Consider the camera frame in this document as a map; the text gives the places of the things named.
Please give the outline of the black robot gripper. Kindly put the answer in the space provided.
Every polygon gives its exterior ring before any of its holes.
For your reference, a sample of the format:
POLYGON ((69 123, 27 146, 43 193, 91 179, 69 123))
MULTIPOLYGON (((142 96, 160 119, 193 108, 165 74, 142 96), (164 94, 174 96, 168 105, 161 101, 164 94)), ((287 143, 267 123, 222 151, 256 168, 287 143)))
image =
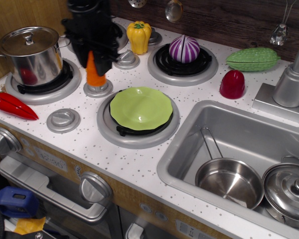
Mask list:
POLYGON ((101 11, 73 13, 71 19, 61 21, 70 39, 74 53, 83 68, 87 67, 89 51, 93 51, 94 64, 99 76, 112 69, 118 58, 117 37, 120 29, 109 14, 101 11))

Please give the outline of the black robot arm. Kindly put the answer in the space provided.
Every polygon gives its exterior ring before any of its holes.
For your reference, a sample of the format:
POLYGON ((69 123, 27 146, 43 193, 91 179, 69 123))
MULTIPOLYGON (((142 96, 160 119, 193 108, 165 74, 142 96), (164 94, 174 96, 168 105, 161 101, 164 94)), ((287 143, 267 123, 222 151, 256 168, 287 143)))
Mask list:
POLYGON ((72 18, 65 18, 61 23, 74 53, 86 68, 91 51, 97 73, 103 76, 118 58, 117 39, 123 35, 120 28, 112 22, 109 1, 69 0, 67 7, 72 18))

